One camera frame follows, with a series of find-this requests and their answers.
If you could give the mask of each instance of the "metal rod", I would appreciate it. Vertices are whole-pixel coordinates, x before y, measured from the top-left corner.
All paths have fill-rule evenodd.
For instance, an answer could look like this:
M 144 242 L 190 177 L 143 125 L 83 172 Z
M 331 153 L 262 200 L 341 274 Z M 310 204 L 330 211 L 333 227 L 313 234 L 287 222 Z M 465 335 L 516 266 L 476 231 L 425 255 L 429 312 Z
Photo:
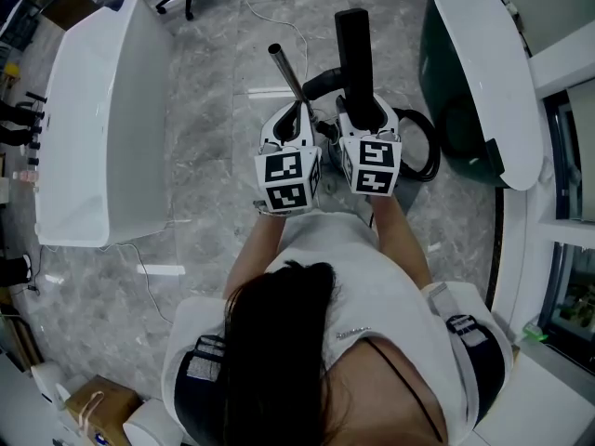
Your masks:
M 273 43 L 271 46 L 269 46 L 269 54 L 271 55 L 272 60 L 277 65 L 277 68 L 279 68 L 279 71 L 283 75 L 283 78 L 286 80 L 291 91 L 296 96 L 296 99 L 300 102 L 303 102 L 308 107 L 308 114 L 312 119 L 314 117 L 314 112 L 312 110 L 310 102 L 306 98 L 306 95 L 304 95 L 304 91 L 301 88 L 301 84 L 299 83 L 298 77 L 294 73 L 291 64 L 289 64 L 287 56 L 281 48 L 281 45 L 279 45 L 278 43 Z

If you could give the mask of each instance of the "white cable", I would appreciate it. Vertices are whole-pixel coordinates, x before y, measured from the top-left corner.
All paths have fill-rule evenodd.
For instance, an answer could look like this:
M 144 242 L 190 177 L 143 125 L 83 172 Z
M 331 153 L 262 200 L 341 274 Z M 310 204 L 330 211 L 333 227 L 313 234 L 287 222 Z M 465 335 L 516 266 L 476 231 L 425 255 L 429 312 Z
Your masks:
M 252 6 L 250 5 L 249 0 L 245 0 L 245 2 L 248 5 L 248 8 L 250 8 L 250 11 L 252 13 L 254 13 L 260 19 L 263 19 L 263 20 L 266 20 L 266 21 L 271 21 L 272 23 L 279 23 L 281 25 L 290 26 L 290 27 L 292 27 L 297 32 L 297 34 L 300 36 L 300 38 L 304 42 L 304 58 L 306 60 L 306 71 L 304 72 L 304 82 L 306 82 L 308 80 L 308 41 L 306 41 L 306 38 L 304 38 L 304 35 L 301 34 L 301 31 L 298 29 L 298 27 L 296 25 L 294 25 L 293 23 L 290 23 L 289 21 L 280 21 L 280 20 L 274 20 L 274 19 L 270 19 L 268 17 L 264 17 L 263 15 L 260 15 L 259 13 L 257 13 L 254 10 L 254 8 L 252 8 Z
M 101 248 L 98 248 L 98 249 L 102 253 L 105 253 L 112 246 L 132 246 L 134 248 L 134 250 L 137 252 L 137 256 L 139 257 L 139 263 L 142 266 L 142 270 L 145 272 L 145 280 L 147 282 L 147 293 L 149 294 L 149 297 L 151 298 L 151 301 L 152 301 L 153 305 L 155 306 L 155 310 L 157 310 L 157 313 L 159 314 L 159 317 L 161 317 L 165 322 L 167 322 L 169 325 L 174 325 L 174 323 L 172 321 L 170 321 L 169 319 L 166 319 L 164 317 L 164 315 L 161 313 L 161 310 L 159 309 L 159 306 L 157 305 L 157 301 L 155 301 L 155 298 L 152 295 L 151 289 L 149 288 L 149 273 L 147 272 L 147 269 L 145 268 L 145 264 L 142 262 L 142 259 L 140 258 L 140 251 L 137 248 L 137 246 L 135 244 L 132 244 L 132 243 L 116 243 L 116 244 L 110 244 L 105 249 L 101 249 Z

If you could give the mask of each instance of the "white t-shirt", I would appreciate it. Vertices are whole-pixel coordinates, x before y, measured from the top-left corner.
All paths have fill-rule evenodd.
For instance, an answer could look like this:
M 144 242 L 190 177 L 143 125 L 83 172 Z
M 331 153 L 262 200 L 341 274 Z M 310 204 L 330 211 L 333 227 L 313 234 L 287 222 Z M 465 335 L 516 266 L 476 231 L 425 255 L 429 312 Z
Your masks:
M 335 270 L 339 290 L 327 312 L 326 368 L 360 338 L 388 339 L 416 366 L 436 396 L 449 443 L 462 442 L 470 433 L 467 397 L 446 326 L 430 312 L 411 278 L 379 253 L 376 234 L 357 216 L 344 213 L 313 212 L 290 218 L 280 254 L 267 271 L 276 271 L 289 260 L 303 265 L 326 262 Z M 449 282 L 448 286 L 463 299 L 466 313 L 495 324 L 472 284 Z M 174 385 L 181 358 L 200 335 L 221 331 L 224 308 L 225 300 L 202 297 L 187 299 L 178 307 L 162 377 L 165 406 L 174 419 Z

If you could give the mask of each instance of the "long black hair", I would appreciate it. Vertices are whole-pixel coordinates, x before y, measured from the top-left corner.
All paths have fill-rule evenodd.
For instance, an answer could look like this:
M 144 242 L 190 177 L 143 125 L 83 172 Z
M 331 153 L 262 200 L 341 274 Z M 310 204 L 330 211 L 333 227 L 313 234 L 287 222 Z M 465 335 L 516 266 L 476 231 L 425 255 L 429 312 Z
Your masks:
M 290 261 L 231 296 L 219 373 L 226 445 L 320 446 L 329 440 L 323 344 L 334 292 L 330 265 Z

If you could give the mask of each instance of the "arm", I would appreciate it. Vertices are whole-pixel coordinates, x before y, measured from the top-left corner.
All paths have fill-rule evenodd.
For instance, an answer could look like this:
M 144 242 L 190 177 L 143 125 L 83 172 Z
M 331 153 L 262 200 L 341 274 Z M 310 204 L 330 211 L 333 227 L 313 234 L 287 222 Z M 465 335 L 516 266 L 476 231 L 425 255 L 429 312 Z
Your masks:
M 379 250 L 392 259 L 419 289 L 431 283 L 426 256 L 394 197 L 370 197 L 380 239 Z
M 285 226 L 285 218 L 260 215 L 240 255 L 233 263 L 223 298 L 228 299 L 244 283 L 263 274 L 277 257 L 277 248 Z

